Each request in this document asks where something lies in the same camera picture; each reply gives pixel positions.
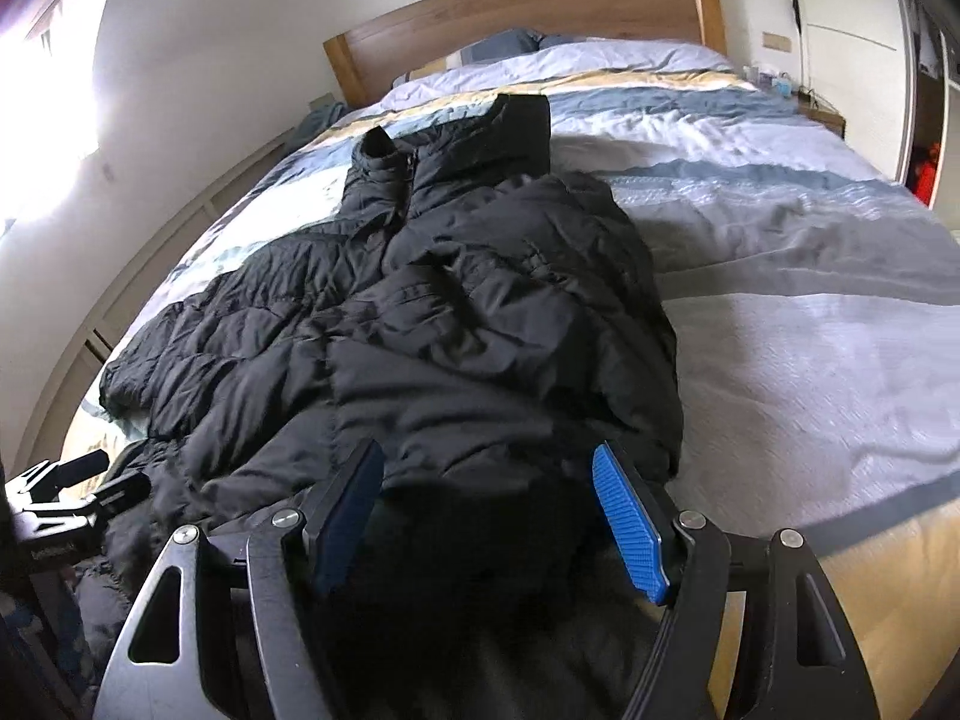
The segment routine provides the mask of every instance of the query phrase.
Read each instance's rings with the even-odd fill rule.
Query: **pillow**
[[[598,70],[632,70],[650,73],[700,73],[733,69],[730,60],[706,46],[676,40],[589,39],[538,52],[512,56],[499,62],[441,71],[401,84],[366,109],[366,115],[404,110],[429,103],[443,95],[496,89],[509,84],[560,79]]]
[[[431,74],[441,73],[444,70],[452,70],[464,65],[487,65],[491,62],[499,62],[501,59],[509,59],[512,56],[536,53],[539,50],[539,41],[542,37],[544,36],[534,29],[504,29],[496,35],[478,40],[476,43],[471,43],[469,46],[464,46],[462,49],[450,53],[450,55],[434,59],[422,67],[409,71],[409,73],[397,76],[391,88],[395,89],[407,81],[422,79]]]

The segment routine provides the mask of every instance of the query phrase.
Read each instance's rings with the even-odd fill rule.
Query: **bed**
[[[391,89],[507,28],[560,41]],[[651,247],[678,334],[685,439],[670,490],[722,528],[799,527],[851,620],[885,720],[922,704],[960,645],[960,247],[903,188],[787,100],[742,81],[720,0],[426,0],[325,44],[359,108],[285,159],[131,327],[267,241],[334,213],[356,139],[547,95],[551,160],[607,181]],[[64,454],[115,457],[96,385]],[[710,691],[736,658],[728,600]]]

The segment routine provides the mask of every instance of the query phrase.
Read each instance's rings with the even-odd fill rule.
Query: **metal bolt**
[[[200,536],[200,529],[196,525],[181,525],[174,531],[174,541],[178,544],[189,544]]]
[[[699,531],[700,528],[707,525],[707,517],[699,512],[687,509],[685,512],[680,512],[680,525],[683,525],[688,531]]]
[[[299,512],[296,509],[281,509],[270,522],[277,528],[292,528],[299,522]]]
[[[781,544],[790,549],[799,549],[803,546],[803,536],[790,528],[781,531]]]

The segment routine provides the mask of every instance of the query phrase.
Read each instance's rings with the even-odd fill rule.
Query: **wooden headboard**
[[[401,74],[513,26],[547,34],[676,38],[727,52],[720,0],[421,0],[323,43],[347,102],[375,103]]]

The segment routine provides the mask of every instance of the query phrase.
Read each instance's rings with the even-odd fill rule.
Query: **wrinkled fabric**
[[[608,186],[549,169],[546,98],[395,140],[376,127],[334,218],[137,333],[101,402],[146,421],[112,475],[140,469],[152,493],[80,582],[101,661],[117,587],[136,595],[174,528],[242,530],[373,437],[383,490],[329,642],[357,716],[618,716],[649,626],[629,602],[574,603],[571,583],[605,528],[594,447],[618,440],[654,482],[676,472],[676,342]]]

